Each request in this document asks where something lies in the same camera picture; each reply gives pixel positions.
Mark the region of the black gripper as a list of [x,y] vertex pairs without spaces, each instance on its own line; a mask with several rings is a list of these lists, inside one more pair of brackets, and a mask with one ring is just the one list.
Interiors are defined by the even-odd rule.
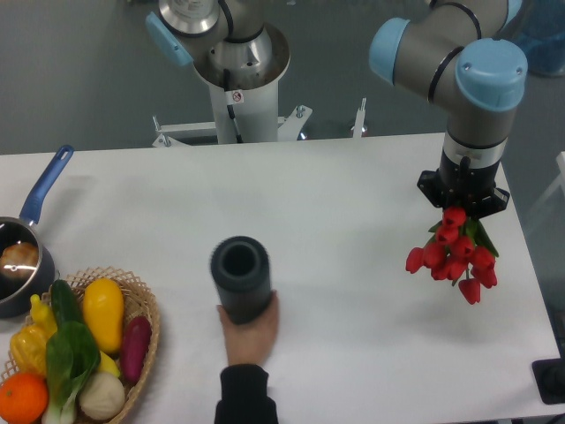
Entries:
[[436,207],[458,206],[467,216],[480,219],[505,210],[510,193],[497,187],[495,177],[500,163],[485,168],[472,168],[469,156],[452,162],[441,156],[437,170],[423,170],[418,189]]

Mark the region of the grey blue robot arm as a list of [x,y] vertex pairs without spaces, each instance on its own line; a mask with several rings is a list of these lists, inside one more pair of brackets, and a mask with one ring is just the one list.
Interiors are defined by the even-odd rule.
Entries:
[[480,219],[507,207],[495,177],[523,99],[528,62],[499,33],[519,1],[432,1],[419,23],[392,18],[369,49],[371,70],[448,114],[441,162],[418,188],[436,207],[462,207]]

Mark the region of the black sleeved forearm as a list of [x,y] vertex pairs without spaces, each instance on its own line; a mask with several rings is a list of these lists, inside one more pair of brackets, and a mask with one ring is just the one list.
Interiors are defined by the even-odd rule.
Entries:
[[278,423],[275,401],[267,393],[269,374],[260,366],[228,366],[220,373],[221,399],[215,423]]

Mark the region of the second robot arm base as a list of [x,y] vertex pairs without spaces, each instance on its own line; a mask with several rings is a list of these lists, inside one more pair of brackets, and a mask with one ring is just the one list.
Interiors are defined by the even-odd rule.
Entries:
[[193,65],[226,91],[264,87],[290,63],[289,44],[266,22],[262,1],[160,1],[145,25],[170,62]]

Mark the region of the person's hand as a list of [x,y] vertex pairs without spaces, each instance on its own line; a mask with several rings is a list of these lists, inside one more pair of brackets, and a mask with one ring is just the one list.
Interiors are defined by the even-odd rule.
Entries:
[[216,309],[222,325],[228,366],[262,367],[275,346],[279,332],[278,292],[272,291],[266,309],[254,320],[245,324],[233,323],[222,305],[217,305]]

